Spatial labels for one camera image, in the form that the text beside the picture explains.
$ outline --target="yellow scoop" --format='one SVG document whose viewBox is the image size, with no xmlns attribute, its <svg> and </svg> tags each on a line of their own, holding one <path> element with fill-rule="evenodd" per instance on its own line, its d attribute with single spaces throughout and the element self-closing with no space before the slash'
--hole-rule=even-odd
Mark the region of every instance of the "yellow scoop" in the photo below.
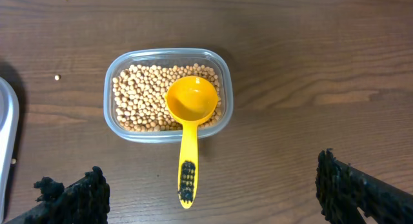
<svg viewBox="0 0 413 224">
<path fill-rule="evenodd" d="M 182 207 L 188 209 L 194 202 L 198 184 L 197 128 L 211 118 L 218 96 L 206 79 L 187 76 L 172 84 L 165 100 L 172 117 L 183 126 L 178 194 Z"/>
</svg>

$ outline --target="container rim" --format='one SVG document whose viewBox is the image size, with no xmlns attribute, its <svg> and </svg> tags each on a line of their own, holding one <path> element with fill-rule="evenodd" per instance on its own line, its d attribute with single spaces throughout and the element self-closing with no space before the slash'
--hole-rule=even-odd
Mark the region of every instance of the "container rim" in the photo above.
<svg viewBox="0 0 413 224">
<path fill-rule="evenodd" d="M 105 92 L 104 92 L 104 98 L 103 98 L 103 112 L 104 112 L 105 120 L 108 126 L 118 136 L 124 139 L 130 140 L 130 141 L 136 141 L 136 142 L 142 142 L 142 143 L 168 143 L 168 142 L 176 141 L 175 140 L 176 137 L 182 136 L 182 130 L 145 132 L 144 136 L 139 132 L 129 132 L 119 127 L 116 124 L 115 120 L 110 115 L 111 108 L 110 108 L 110 103 L 109 103 L 109 98 L 110 98 L 109 95 L 110 95 L 110 92 L 112 92 L 110 88 L 110 83 L 112 80 L 111 76 L 112 76 L 113 71 L 116 70 L 121 63 L 123 63 L 125 60 L 131 57 L 161 56 L 161 55 L 167 55 L 167 54 L 175 54 L 175 55 L 194 54 L 194 55 L 208 56 L 212 59 L 215 59 L 216 61 L 214 61 L 214 63 L 217 63 L 218 66 L 222 68 L 223 78 L 226 78 L 226 80 L 229 81 L 226 83 L 225 91 L 224 91 L 226 99 L 227 99 L 225 115 L 219 121 L 217 125 L 210 127 L 210 128 L 198 130 L 198 138 L 208 137 L 208 136 L 212 136 L 218 133 L 230 121 L 230 118 L 234 110 L 234 97 L 232 93 L 232 83 L 231 83 L 229 68 L 221 56 L 219 56 L 217 53 L 211 50 L 202 49 L 202 48 L 157 48 L 157 49 L 148 49 L 148 50 L 136 50 L 132 52 L 127 52 L 119 56 L 117 59 L 113 61 L 113 63 L 109 66 L 108 71 L 106 72 Z"/>
</svg>

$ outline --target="pile of beans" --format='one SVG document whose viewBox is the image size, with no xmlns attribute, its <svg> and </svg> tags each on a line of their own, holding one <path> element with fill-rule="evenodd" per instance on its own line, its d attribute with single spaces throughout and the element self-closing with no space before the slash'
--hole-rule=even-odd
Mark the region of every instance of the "pile of beans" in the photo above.
<svg viewBox="0 0 413 224">
<path fill-rule="evenodd" d="M 161 66 L 130 65 L 114 77 L 113 92 L 117 105 L 117 120 L 132 132 L 181 130 L 182 126 L 170 115 L 165 95 L 173 82 L 185 76 L 200 76 L 210 81 L 219 97 L 219 79 L 214 69 L 205 65 L 172 68 Z M 215 125 L 221 118 L 221 98 L 212 117 L 199 128 Z"/>
</svg>

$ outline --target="clear plastic container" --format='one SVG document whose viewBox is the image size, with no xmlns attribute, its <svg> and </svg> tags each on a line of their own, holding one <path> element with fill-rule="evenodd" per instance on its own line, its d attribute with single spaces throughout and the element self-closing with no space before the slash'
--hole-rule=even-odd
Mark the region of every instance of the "clear plastic container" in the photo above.
<svg viewBox="0 0 413 224">
<path fill-rule="evenodd" d="M 120 137 L 139 143 L 171 143 L 182 139 L 182 130 L 166 130 L 160 132 L 130 132 L 121 127 L 116 119 L 112 78 L 119 76 L 121 71 L 130 65 L 173 67 L 187 66 L 198 63 L 212 67 L 219 77 L 221 97 L 221 119 L 211 127 L 198 130 L 198 138 L 208 137 L 218 133 L 230 121 L 234 109 L 230 72 L 225 61 L 216 53 L 197 48 L 166 48 L 138 50 L 119 56 L 110 66 L 105 78 L 105 94 L 103 112 L 108 126 Z"/>
</svg>

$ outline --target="brown wooden surface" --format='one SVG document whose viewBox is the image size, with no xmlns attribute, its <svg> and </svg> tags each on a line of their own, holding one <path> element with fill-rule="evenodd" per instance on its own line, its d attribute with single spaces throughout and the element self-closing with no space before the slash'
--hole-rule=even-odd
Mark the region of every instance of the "brown wooden surface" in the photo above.
<svg viewBox="0 0 413 224">
<path fill-rule="evenodd" d="M 234 87 L 190 210 L 179 143 L 131 143 L 103 118 L 109 64 L 166 47 L 217 52 Z M 328 147 L 413 193 L 413 0 L 0 0 L 0 62 L 25 109 L 7 219 L 36 205 L 42 176 L 69 185 L 98 165 L 109 223 L 325 223 Z"/>
</svg>

